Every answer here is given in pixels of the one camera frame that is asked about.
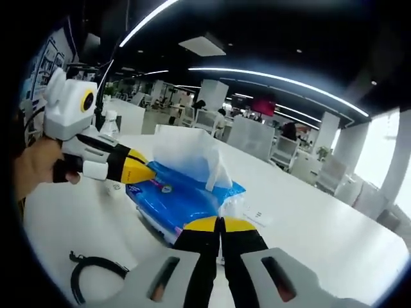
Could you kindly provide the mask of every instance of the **white tissue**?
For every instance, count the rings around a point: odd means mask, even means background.
[[[154,161],[196,181],[231,188],[232,181],[224,166],[217,140],[205,130],[157,125],[153,148]]]

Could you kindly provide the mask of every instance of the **person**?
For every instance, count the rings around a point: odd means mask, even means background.
[[[41,137],[14,159],[14,190],[17,201],[25,198],[40,183],[53,182],[53,166],[58,159],[64,159],[56,140]],[[72,184],[80,181],[78,173],[69,172],[66,180]]]
[[[217,125],[216,125],[216,133],[214,136],[218,140],[221,140],[223,137],[224,128],[225,128],[225,118],[224,117],[226,114],[227,113],[225,112],[223,108],[218,109],[216,112]]]
[[[281,134],[283,137],[288,139],[297,140],[297,129],[293,122],[288,122],[283,126],[283,132]]]
[[[193,104],[193,108],[194,108],[194,117],[197,116],[197,110],[198,109],[203,109],[206,106],[205,101],[203,101],[202,99],[200,99],[199,101],[197,101],[196,103]]]

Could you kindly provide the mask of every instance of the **ceiling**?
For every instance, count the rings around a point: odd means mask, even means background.
[[[375,1],[180,0],[125,47],[115,48],[163,2],[86,1],[87,31],[101,37],[98,60],[106,62],[114,55],[115,70],[124,66],[142,73],[169,70],[147,77],[176,85],[200,86],[204,78],[228,78],[220,81],[228,84],[229,96],[239,92],[270,97],[319,119],[329,111],[341,117],[343,126],[369,118],[281,80],[188,68],[228,67],[297,80],[343,98],[370,116],[410,103],[405,93],[410,35],[398,15],[391,17],[395,12]],[[216,39],[225,56],[201,57],[179,45],[206,33]]]

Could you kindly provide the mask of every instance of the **blue plastic packaging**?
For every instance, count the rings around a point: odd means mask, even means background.
[[[217,216],[218,209],[231,196],[245,189],[232,183],[232,188],[205,189],[206,183],[164,167],[158,162],[148,164],[157,173],[155,180],[126,186],[126,192],[140,213],[173,244],[184,226],[196,219]]]

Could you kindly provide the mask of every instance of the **desk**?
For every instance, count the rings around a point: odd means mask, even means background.
[[[121,142],[150,160],[153,138],[129,135]],[[326,291],[373,304],[408,262],[408,250],[396,234],[292,175],[218,144],[230,175],[247,189],[247,206],[272,218],[265,228],[256,226],[267,245],[311,268]],[[42,184],[26,202],[24,226],[33,248],[73,302],[70,250],[131,269],[162,248],[132,202],[126,196],[112,201],[100,184],[84,177],[76,186]],[[86,269],[80,285],[87,300],[103,299],[120,289],[122,281],[104,269]],[[221,268],[210,307],[234,307]]]

